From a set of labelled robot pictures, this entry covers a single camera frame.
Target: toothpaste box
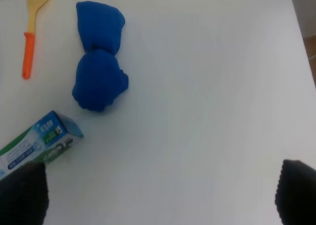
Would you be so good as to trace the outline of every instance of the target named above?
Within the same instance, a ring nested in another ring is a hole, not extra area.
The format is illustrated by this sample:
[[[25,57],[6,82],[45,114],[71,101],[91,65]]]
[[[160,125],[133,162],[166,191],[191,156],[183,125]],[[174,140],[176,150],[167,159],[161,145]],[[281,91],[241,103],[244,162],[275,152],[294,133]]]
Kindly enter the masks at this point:
[[[49,164],[81,138],[73,120],[49,112],[0,150],[0,179],[30,161]]]

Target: blue cloth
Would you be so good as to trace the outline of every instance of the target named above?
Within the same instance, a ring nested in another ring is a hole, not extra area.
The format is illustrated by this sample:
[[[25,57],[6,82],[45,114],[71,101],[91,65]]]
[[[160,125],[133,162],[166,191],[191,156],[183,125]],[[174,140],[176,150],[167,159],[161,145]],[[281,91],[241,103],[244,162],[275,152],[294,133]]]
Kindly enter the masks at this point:
[[[125,18],[114,7],[77,3],[78,31],[86,54],[80,60],[73,97],[83,109],[104,111],[128,88],[128,76],[119,68],[119,50]]]
[[[115,55],[125,24],[123,14],[115,7],[92,1],[78,2],[76,7],[84,51],[102,48]]]

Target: spatula handle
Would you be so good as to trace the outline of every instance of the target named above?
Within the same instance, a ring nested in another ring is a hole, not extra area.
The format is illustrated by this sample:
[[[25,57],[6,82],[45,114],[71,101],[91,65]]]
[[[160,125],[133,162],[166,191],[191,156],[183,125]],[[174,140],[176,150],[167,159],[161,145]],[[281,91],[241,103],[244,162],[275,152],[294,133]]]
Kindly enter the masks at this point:
[[[24,61],[23,61],[23,71],[22,77],[24,79],[29,79],[31,76],[33,53],[35,46],[35,34],[30,32],[24,33],[26,37],[25,50],[24,50]]]

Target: wooden floor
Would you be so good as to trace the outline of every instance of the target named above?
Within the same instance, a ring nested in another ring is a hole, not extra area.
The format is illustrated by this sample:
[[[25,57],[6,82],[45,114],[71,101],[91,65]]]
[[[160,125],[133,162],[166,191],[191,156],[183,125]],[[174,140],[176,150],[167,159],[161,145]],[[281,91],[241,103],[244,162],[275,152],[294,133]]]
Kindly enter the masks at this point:
[[[316,36],[308,37],[304,39],[305,49],[308,58],[313,57],[316,55]],[[313,59],[309,59],[314,82],[316,85],[316,57]]]

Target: white tabletop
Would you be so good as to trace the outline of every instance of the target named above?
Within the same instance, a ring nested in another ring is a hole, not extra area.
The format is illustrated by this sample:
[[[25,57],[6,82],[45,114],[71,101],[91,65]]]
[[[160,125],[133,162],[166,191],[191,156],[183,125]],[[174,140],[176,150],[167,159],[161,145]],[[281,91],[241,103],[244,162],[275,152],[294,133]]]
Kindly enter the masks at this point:
[[[71,96],[76,2],[38,14],[21,77],[26,0],[0,1],[0,143],[50,110],[85,139],[47,169],[46,225],[280,225],[282,160],[316,167],[316,91],[291,0],[93,0],[126,18],[130,88],[105,113]]]

